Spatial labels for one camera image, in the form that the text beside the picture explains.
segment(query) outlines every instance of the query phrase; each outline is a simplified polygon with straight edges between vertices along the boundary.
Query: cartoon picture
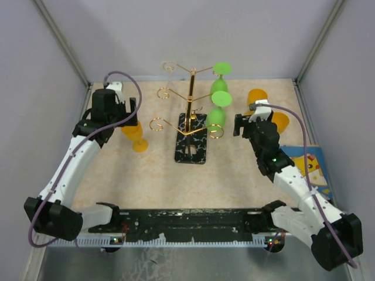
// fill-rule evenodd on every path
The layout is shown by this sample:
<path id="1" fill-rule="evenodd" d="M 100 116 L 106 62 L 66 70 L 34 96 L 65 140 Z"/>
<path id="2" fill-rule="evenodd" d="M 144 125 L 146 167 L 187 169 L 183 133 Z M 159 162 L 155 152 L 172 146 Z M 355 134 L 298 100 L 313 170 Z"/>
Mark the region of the cartoon picture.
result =
<path id="1" fill-rule="evenodd" d="M 306 177 L 304 156 L 302 155 L 300 157 L 291 157 L 291 159 L 294 161 L 297 168 L 301 171 L 301 174 Z M 308 153 L 307 159 L 310 182 L 314 186 L 327 186 L 328 184 L 326 179 L 324 178 L 322 168 L 318 162 L 318 158 L 315 155 Z"/>

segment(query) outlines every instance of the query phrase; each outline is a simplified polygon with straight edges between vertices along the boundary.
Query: orange cup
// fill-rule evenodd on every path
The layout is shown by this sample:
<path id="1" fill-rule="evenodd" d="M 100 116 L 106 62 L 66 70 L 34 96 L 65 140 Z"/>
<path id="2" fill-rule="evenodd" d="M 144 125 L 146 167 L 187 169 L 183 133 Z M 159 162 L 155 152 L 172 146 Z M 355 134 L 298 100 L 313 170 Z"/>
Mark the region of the orange cup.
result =
<path id="1" fill-rule="evenodd" d="M 282 112 L 274 112 L 272 116 L 272 123 L 276 124 L 277 132 L 281 134 L 289 125 L 289 117 Z"/>
<path id="2" fill-rule="evenodd" d="M 248 92 L 247 96 L 247 108 L 249 108 L 250 104 L 255 103 L 257 100 L 266 100 L 268 98 L 267 93 L 262 89 L 252 89 Z M 251 115 L 254 111 L 247 111 L 245 115 Z"/>

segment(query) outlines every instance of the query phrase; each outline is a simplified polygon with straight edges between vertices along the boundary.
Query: table surface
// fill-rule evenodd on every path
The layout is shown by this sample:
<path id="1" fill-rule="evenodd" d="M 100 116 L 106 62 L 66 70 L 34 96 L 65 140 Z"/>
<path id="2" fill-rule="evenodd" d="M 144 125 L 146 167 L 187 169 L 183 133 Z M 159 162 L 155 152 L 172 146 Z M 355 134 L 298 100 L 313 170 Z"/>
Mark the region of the table surface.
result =
<path id="1" fill-rule="evenodd" d="M 195 97 L 208 94 L 213 81 L 199 80 L 197 75 Z M 249 141 L 233 137 L 234 116 L 247 111 L 247 95 L 254 88 L 265 90 L 270 104 L 287 107 L 302 117 L 292 80 L 227 80 L 227 83 L 233 103 L 225 108 L 224 136 L 208 139 L 204 165 L 190 165 L 174 161 L 177 132 L 173 128 L 165 125 L 163 131 L 154 132 L 149 127 L 156 117 L 176 126 L 179 114 L 185 112 L 186 101 L 177 95 L 167 100 L 157 97 L 157 90 L 165 87 L 167 81 L 140 82 L 144 99 L 138 120 L 149 143 L 148 150 L 134 152 L 132 142 L 117 128 L 88 167 L 73 207 L 101 201 L 120 208 L 256 208 L 274 200 L 295 207 L 295 202 L 261 175 Z M 187 96 L 189 81 L 174 81 L 170 86 Z M 97 83 L 94 90 L 101 87 Z M 123 92 L 137 96 L 136 88 L 128 82 L 124 83 Z M 204 98 L 193 103 L 193 109 L 200 107 L 203 109 L 197 113 L 207 114 L 214 105 Z M 294 117 L 289 118 L 280 144 L 301 145 L 299 123 Z"/>

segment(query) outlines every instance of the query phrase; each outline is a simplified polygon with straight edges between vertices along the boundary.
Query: gray wall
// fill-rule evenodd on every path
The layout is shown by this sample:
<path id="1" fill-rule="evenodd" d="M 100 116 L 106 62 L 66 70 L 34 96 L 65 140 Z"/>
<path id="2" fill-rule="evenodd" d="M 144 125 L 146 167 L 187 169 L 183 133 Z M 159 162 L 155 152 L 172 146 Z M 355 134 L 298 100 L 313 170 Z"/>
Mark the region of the gray wall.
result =
<path id="1" fill-rule="evenodd" d="M 339 205 L 363 224 L 375 277 L 375 1 L 348 1 L 302 90 Z"/>
<path id="2" fill-rule="evenodd" d="M 70 68 L 32 1 L 0 9 L 0 279 L 19 280 L 30 246 L 23 210 L 57 169 L 83 102 Z"/>
<path id="3" fill-rule="evenodd" d="M 296 77 L 335 0 L 44 0 L 91 81 L 219 61 L 232 77 Z"/>

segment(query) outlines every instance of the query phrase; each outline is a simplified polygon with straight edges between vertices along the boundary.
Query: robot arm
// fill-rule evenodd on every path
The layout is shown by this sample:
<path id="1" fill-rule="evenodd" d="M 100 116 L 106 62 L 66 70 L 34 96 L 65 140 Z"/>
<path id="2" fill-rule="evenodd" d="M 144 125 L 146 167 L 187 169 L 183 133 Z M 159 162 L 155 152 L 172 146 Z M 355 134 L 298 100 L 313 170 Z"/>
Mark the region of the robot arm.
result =
<path id="1" fill-rule="evenodd" d="M 135 99 L 131 98 L 129 103 L 131 111 L 134 111 Z M 36 232 L 72 241 L 80 231 L 96 225 L 108 224 L 114 219 L 114 212 L 118 211 L 118 207 L 111 204 L 98 203 L 95 206 L 79 210 L 71 209 L 74 196 L 88 166 L 103 145 L 108 142 L 114 128 L 108 128 L 94 135 L 76 152 L 75 157 L 71 159 L 66 168 L 64 168 L 64 164 L 67 158 L 72 155 L 74 148 L 89 134 L 106 125 L 123 120 L 130 114 L 131 112 L 127 113 L 125 109 L 125 97 L 122 93 L 121 83 L 111 83 L 106 89 L 99 89 L 93 93 L 92 108 L 85 112 L 82 120 L 76 125 L 70 146 L 51 181 L 37 198 L 29 197 L 24 204 L 24 209 L 31 221 L 42 201 L 52 193 L 37 218 L 34 226 Z M 137 115 L 134 115 L 122 126 L 137 126 L 137 124 Z M 52 191 L 52 186 L 62 169 L 65 169 L 64 173 Z"/>
<path id="2" fill-rule="evenodd" d="M 255 104 L 268 104 L 268 101 L 258 100 Z M 309 246 L 318 263 L 326 270 L 332 270 L 347 262 L 347 258 L 326 226 L 313 195 L 353 258 L 363 252 L 361 222 L 354 214 L 344 214 L 331 205 L 316 190 L 309 191 L 306 180 L 279 146 L 279 134 L 276 124 L 271 122 L 272 115 L 271 108 L 263 106 L 257 106 L 250 116 L 237 114 L 233 135 L 239 136 L 243 127 L 242 137 L 249 139 L 262 175 L 284 190 L 301 210 L 295 212 L 283 202 L 273 202 L 264 208 L 270 214 L 270 223 Z"/>

